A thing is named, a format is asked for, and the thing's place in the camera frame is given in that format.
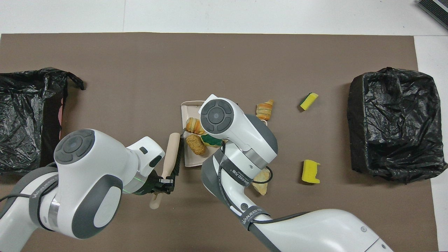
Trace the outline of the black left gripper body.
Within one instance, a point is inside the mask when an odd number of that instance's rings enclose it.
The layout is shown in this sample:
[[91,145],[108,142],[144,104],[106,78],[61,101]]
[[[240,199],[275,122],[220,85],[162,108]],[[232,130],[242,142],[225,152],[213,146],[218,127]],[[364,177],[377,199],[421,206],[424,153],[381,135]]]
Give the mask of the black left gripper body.
[[135,195],[142,196],[145,194],[153,194],[153,193],[163,193],[164,192],[164,183],[161,182],[163,177],[160,177],[155,170],[153,170],[149,176],[147,177],[144,185],[137,191],[134,192]]

